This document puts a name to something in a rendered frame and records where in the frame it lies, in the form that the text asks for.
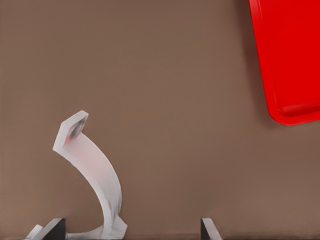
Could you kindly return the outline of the white drainage pipe clamp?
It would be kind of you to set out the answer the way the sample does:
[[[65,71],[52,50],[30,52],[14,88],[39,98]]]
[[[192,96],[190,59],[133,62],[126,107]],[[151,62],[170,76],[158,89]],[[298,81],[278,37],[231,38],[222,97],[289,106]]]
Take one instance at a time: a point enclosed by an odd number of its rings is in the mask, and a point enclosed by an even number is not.
[[[68,240],[118,240],[127,224],[119,216],[122,191],[118,176],[105,154],[84,133],[88,113],[81,110],[60,125],[53,150],[69,161],[94,190],[103,214],[103,224],[91,231],[67,233]]]

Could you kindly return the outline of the red plastic tray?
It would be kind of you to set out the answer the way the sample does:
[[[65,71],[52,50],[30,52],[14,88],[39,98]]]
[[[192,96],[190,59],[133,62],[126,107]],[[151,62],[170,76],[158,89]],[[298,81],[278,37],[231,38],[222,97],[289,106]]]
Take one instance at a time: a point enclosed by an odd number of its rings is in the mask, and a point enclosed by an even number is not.
[[[248,0],[266,105],[285,126],[320,121],[320,0]]]

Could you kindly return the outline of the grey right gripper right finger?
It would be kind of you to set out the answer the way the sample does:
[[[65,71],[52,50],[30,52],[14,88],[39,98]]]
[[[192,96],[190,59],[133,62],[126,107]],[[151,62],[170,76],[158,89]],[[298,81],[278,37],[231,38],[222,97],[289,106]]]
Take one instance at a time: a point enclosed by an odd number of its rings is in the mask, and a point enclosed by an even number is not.
[[[223,240],[211,218],[201,218],[200,240]]]

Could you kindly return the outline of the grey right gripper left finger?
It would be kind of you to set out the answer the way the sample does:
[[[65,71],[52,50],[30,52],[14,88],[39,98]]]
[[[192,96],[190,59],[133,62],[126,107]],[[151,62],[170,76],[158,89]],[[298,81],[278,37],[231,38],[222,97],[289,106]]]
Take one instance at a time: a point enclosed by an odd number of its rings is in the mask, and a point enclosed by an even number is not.
[[[54,218],[45,226],[37,224],[24,240],[66,240],[66,220]]]

